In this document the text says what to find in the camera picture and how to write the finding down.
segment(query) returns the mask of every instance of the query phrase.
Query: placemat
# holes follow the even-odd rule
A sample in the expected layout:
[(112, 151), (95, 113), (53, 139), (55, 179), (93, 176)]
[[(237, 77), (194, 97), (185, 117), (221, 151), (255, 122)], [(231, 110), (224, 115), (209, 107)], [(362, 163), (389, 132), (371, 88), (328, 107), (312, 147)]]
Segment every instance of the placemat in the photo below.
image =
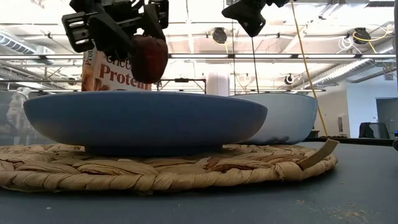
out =
[(64, 144), (0, 147), (0, 186), (22, 191), (199, 189), (267, 180), (303, 180), (333, 168), (338, 142), (303, 146), (225, 145), (182, 157), (98, 157)]

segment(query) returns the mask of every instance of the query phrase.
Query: ceiling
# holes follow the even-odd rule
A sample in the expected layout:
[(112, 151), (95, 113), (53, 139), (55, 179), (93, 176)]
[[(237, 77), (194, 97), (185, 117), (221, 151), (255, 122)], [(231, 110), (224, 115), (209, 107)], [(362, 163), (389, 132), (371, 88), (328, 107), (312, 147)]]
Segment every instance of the ceiling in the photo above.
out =
[[(53, 50), (55, 54), (76, 54), (70, 47), (61, 25), (64, 14), (74, 13), (66, 0), (13, 0), (2, 1), (0, 13), (0, 29), (5, 30), (26, 43), (43, 45)], [(382, 37), (388, 29), (385, 38), (373, 42), (378, 45), (390, 39), (394, 33), (393, 7), (366, 7), (365, 1), (361, 4), (326, 5), (326, 1), (295, 3), (296, 17), (300, 33), (303, 37), (303, 47), (306, 53), (351, 53), (365, 52), (370, 49), (368, 44), (356, 45), (348, 50), (341, 50), (339, 42), (347, 32), (356, 27), (365, 27), (372, 37)], [(169, 53), (184, 54), (225, 54), (248, 53), (252, 54), (252, 47), (259, 53), (300, 53), (299, 42), (295, 38), (297, 31), (290, 4), (282, 8), (275, 5), (266, 6), (262, 15), (267, 24), (261, 33), (252, 40), (238, 23), (224, 18), (221, 11), (226, 7), (223, 0), (171, 0), (169, 27), (164, 30), (167, 36)], [(227, 45), (219, 45), (212, 38), (206, 38), (215, 27), (223, 27), (228, 35)], [(8, 49), (0, 48), (2, 54), (15, 54)], [(56, 64), (74, 63), (81, 61), (63, 62)], [(308, 68), (311, 74), (317, 74), (334, 66), (333, 63), (310, 63)], [(284, 75), (291, 73), (296, 76), (305, 74), (303, 63), (257, 63), (259, 86), (263, 88), (288, 88), (283, 82)], [(235, 74), (244, 77), (254, 76), (252, 61), (236, 60)], [(164, 78), (202, 78), (209, 71), (228, 72), (233, 74), (233, 63), (206, 62), (200, 60), (170, 59)], [(27, 67), (32, 72), (44, 74), (44, 68)], [(54, 73), (52, 78), (79, 78), (81, 67), (48, 68), (47, 72)], [(181, 89), (198, 88), (195, 83), (169, 84), (171, 88)], [(254, 89), (255, 83), (249, 83), (248, 89)]]

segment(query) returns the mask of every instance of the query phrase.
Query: white wall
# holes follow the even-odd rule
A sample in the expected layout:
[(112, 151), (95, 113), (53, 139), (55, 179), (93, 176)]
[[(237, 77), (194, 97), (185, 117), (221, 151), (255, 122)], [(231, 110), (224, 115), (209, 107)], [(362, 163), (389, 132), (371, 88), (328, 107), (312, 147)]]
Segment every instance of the white wall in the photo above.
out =
[[(366, 73), (372, 74), (379, 68)], [(361, 83), (347, 83), (347, 100), (350, 134), (358, 138), (359, 125), (363, 122), (377, 122), (376, 98), (397, 98), (397, 80), (385, 81), (384, 76), (366, 80)]]
[[(329, 136), (347, 135), (349, 137), (348, 104), (345, 82), (338, 86), (326, 87), (326, 92), (317, 93), (318, 104)], [(343, 132), (338, 129), (338, 117), (343, 118)], [(319, 130), (319, 136), (326, 136), (319, 113), (315, 120), (315, 129)]]

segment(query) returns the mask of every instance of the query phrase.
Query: gray table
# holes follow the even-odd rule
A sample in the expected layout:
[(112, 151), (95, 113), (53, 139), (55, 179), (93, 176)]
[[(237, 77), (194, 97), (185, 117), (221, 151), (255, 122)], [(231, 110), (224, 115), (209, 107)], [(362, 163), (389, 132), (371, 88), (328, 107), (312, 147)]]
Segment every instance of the gray table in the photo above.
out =
[(398, 223), (398, 152), (392, 147), (340, 144), (334, 154), (339, 158), (334, 171), (295, 184), (151, 197), (2, 189), (0, 223)]

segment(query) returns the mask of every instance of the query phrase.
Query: bowl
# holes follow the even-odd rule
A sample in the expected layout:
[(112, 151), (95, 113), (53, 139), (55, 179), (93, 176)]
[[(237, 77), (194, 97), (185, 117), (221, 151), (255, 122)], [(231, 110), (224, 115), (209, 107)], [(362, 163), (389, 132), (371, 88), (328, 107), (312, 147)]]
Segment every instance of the bowl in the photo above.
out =
[(259, 93), (232, 96), (260, 103), (268, 108), (261, 129), (242, 144), (297, 144), (311, 132), (317, 117), (318, 101), (290, 93)]
[(154, 91), (40, 96), (24, 104), (33, 127), (93, 154), (168, 156), (249, 139), (267, 108), (230, 97)]

